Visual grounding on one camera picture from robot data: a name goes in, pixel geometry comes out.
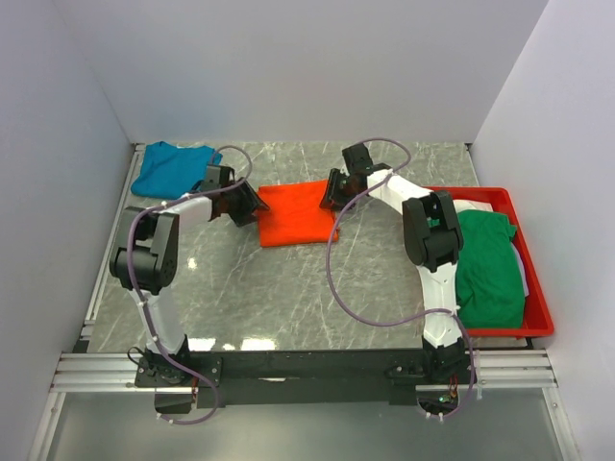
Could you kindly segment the white t shirt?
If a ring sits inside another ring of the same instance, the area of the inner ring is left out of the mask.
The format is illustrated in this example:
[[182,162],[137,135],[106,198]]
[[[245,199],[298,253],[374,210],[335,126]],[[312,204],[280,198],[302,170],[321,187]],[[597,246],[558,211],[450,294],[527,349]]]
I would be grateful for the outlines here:
[[467,210],[477,210],[477,211],[485,211],[485,212],[493,212],[494,209],[489,203],[477,202],[471,200],[464,199],[454,199],[453,200],[455,212],[461,213]]

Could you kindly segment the orange t shirt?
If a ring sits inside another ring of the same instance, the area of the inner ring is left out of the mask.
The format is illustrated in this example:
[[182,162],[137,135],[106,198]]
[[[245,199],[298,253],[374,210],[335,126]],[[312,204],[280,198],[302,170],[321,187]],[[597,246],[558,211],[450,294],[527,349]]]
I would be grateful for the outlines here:
[[258,195],[269,206],[258,212],[259,243],[263,248],[327,243],[335,214],[321,208],[328,182],[263,185]]

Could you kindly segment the folded blue t shirt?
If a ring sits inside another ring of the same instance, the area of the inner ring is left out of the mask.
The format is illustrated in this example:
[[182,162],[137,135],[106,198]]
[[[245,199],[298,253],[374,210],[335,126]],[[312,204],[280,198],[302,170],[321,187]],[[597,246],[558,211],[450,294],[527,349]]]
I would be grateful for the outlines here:
[[176,200],[201,181],[222,155],[210,146],[178,147],[159,141],[145,148],[140,172],[131,185],[139,197]]

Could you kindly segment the black base beam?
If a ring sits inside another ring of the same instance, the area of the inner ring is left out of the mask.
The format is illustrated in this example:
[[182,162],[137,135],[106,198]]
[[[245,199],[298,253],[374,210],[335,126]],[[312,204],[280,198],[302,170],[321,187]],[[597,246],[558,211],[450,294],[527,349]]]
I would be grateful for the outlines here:
[[178,393],[175,399],[157,400],[158,409],[168,413],[186,412],[190,393],[200,408],[215,403],[413,405],[422,385],[446,388],[470,381],[468,358],[447,366],[419,349],[192,352],[187,365],[205,381],[196,383],[168,363],[141,358],[135,387]]

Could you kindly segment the lavender t shirt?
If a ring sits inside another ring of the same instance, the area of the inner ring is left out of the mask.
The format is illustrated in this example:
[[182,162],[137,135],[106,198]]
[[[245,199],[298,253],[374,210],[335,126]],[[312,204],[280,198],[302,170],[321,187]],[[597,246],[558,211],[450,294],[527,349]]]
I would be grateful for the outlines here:
[[528,285],[528,281],[527,281],[525,264],[523,262],[523,259],[521,257],[520,252],[517,250],[516,246],[513,243],[511,243],[511,248],[512,248],[512,251],[513,251],[513,253],[515,255],[517,266],[518,266],[518,270],[519,270],[519,273],[520,273],[520,277],[521,277],[521,281],[522,281],[522,286],[523,286],[524,297],[527,298],[529,296],[529,285]]

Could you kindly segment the aluminium frame rail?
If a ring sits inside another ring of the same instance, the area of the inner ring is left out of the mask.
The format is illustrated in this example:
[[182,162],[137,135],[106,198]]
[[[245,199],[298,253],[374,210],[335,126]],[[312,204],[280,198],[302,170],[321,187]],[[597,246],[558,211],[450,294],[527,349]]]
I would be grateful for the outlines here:
[[111,234],[76,343],[76,351],[63,353],[59,359],[34,442],[28,454],[30,460],[45,460],[48,457],[68,395],[121,393],[135,390],[130,380],[135,372],[135,365],[130,363],[124,355],[86,351],[108,279],[107,264],[113,239],[114,235]]

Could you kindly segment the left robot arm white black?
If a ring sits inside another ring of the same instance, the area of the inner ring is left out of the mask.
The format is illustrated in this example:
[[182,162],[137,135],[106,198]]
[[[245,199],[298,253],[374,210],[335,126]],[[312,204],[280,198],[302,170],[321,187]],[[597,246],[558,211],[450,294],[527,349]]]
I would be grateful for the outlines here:
[[222,215],[241,228],[269,209],[245,177],[238,179],[230,166],[213,165],[179,198],[122,211],[110,273],[135,302],[147,335],[145,360],[158,365],[158,374],[169,385],[186,383],[192,373],[187,336],[170,288],[177,275],[181,233]]

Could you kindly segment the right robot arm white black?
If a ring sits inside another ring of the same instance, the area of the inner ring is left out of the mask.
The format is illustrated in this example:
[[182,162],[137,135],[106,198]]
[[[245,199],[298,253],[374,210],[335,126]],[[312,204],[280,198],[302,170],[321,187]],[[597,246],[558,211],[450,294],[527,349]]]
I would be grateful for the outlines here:
[[372,160],[364,141],[342,150],[346,170],[333,168],[320,207],[343,214],[369,196],[397,211],[403,221],[406,255],[416,266],[425,319],[422,372],[442,383],[466,363],[458,318],[455,275],[463,236],[454,201],[447,191],[434,191],[402,178],[395,168]]

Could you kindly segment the green t shirt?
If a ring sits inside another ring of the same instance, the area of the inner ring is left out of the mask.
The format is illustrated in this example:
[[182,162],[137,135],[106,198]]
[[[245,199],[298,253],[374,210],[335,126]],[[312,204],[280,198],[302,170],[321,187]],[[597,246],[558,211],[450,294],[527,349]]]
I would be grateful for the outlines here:
[[513,239],[517,228],[504,214],[467,209],[458,214],[464,245],[455,274],[458,316],[470,328],[519,328],[525,290]]

